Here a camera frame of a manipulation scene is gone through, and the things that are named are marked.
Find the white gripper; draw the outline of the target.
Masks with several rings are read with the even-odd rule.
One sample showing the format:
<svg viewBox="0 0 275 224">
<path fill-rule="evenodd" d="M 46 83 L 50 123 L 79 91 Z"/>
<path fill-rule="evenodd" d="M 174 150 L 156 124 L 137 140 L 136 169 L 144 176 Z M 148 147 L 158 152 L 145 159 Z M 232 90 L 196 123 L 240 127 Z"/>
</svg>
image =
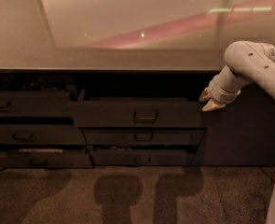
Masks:
<svg viewBox="0 0 275 224">
<path fill-rule="evenodd" d="M 207 104 L 202 108 L 203 112 L 210 112 L 224 108 L 227 104 L 232 103 L 241 91 L 226 91 L 220 84 L 220 76 L 215 76 L 205 88 L 199 97 L 199 102 Z"/>
</svg>

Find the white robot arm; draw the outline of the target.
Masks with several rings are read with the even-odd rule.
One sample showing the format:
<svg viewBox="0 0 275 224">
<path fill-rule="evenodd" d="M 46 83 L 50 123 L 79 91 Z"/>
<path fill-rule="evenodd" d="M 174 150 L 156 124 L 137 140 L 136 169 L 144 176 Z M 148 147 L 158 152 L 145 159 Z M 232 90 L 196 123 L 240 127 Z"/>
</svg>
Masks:
<svg viewBox="0 0 275 224">
<path fill-rule="evenodd" d="M 224 52 L 225 66 L 203 90 L 199 102 L 203 112 L 224 108 L 233 103 L 241 89 L 256 83 L 275 101 L 275 46 L 268 43 L 236 41 Z M 266 224 L 275 224 L 275 183 Z"/>
</svg>

